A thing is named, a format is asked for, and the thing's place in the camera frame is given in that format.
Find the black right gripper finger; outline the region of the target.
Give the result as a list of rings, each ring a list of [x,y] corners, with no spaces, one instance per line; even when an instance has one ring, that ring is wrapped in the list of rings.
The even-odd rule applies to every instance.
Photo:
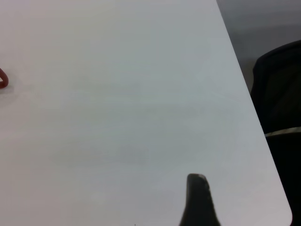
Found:
[[[187,176],[186,203],[181,226],[219,226],[210,186],[202,174]]]

